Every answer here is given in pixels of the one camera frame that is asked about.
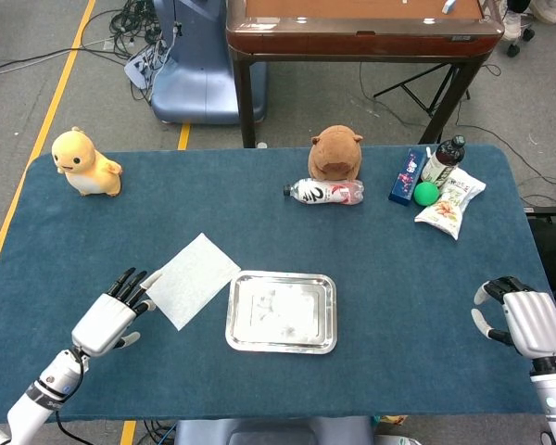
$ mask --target green ball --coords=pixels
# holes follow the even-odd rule
[[[435,204],[438,195],[438,188],[433,183],[419,183],[414,189],[414,200],[420,206]]]

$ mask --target metal tray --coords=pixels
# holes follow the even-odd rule
[[[226,341],[236,350],[326,354],[337,341],[325,275],[242,271],[231,282]]]

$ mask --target white shoe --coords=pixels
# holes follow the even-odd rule
[[[515,41],[521,36],[521,14],[507,9],[507,1],[499,3],[500,16],[504,25],[502,40]]]
[[[556,23],[556,0],[531,0],[529,9],[539,21],[550,25]]]

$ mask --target robot finger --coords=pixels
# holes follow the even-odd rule
[[[126,282],[128,278],[130,278],[130,275],[132,275],[135,271],[136,268],[131,267],[126,272],[122,273],[120,278],[118,278],[116,282],[113,285],[111,285],[111,287],[106,292],[106,294],[110,295],[111,297],[115,297],[116,295],[118,295],[118,292],[120,292],[120,289],[123,286],[123,284]]]
[[[126,302],[128,307],[130,309],[133,308],[134,305],[138,302],[138,300],[145,294],[145,292],[146,289],[144,289],[143,287],[138,288],[138,290],[136,290]]]
[[[132,332],[128,336],[120,338],[118,340],[118,342],[115,344],[115,346],[113,347],[113,349],[114,350],[121,350],[123,348],[127,348],[127,347],[133,345],[139,339],[140,339],[140,333],[139,332]]]
[[[162,275],[161,270],[153,272],[148,278],[146,278],[145,281],[140,283],[140,288],[133,293],[133,295],[130,297],[130,299],[128,299],[128,302],[126,304],[130,308],[133,308],[136,305],[136,303],[140,300],[140,298],[144,295],[144,293],[155,283],[155,281],[157,281],[160,278],[161,275]]]
[[[141,271],[138,275],[136,275],[132,279],[132,281],[121,290],[120,294],[117,296],[118,300],[121,302],[125,302],[132,293],[133,289],[136,287],[136,285],[140,283],[145,276],[146,271]]]
[[[490,283],[486,281],[484,284],[480,286],[477,292],[474,295],[474,304],[482,304],[486,303],[490,299],[490,294],[486,292],[486,286]]]
[[[506,331],[501,331],[492,327],[484,315],[478,309],[472,309],[472,319],[474,320],[475,326],[482,333],[484,337],[490,338],[491,340],[496,340],[507,346],[513,346],[511,334]]]
[[[136,309],[134,309],[134,312],[136,312],[136,318],[138,318],[140,315],[142,315],[146,311],[151,312],[156,308],[157,308],[157,305],[155,304],[155,302],[152,299],[145,299],[138,306],[136,306]]]
[[[502,276],[484,285],[484,290],[500,304],[504,304],[504,296],[512,292],[524,292],[534,290],[531,286],[524,285],[513,276]]]

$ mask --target gray floor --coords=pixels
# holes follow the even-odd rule
[[[122,0],[99,1],[93,14],[120,7]],[[85,8],[84,2],[0,1],[0,62],[47,53],[72,43]],[[556,26],[536,25],[537,37],[522,54],[508,59],[499,49],[489,63],[502,69],[499,77],[482,70],[471,88],[472,100],[461,107],[460,123],[486,127],[497,133],[543,174],[556,177]],[[86,42],[108,37],[107,18],[98,19]],[[0,75],[0,226],[31,153],[65,57],[25,70]],[[424,66],[365,64],[366,92],[384,88]],[[440,80],[432,76],[415,89],[431,95]],[[364,135],[364,144],[408,144],[419,139],[424,114],[400,91],[383,97],[386,107],[365,99],[359,85],[359,64],[293,63],[271,65],[270,107],[258,127],[259,140],[273,146],[309,146],[310,137],[324,127],[344,123]],[[495,136],[476,129],[455,128],[445,136],[465,134],[474,143],[491,143],[509,157],[518,183],[534,178]],[[180,125],[163,124],[144,102],[134,102],[121,67],[89,54],[79,54],[68,86],[43,147],[71,126],[82,127],[103,151],[159,150],[177,147]],[[189,149],[239,147],[237,127],[194,126]],[[556,201],[556,186],[532,180],[520,187],[522,196],[538,204]],[[533,415],[413,416],[394,432],[422,444],[484,443],[537,444],[543,418]],[[75,423],[72,431],[95,444],[120,443],[121,422]],[[142,436],[140,429],[134,443]],[[45,426],[41,443],[75,443]]]

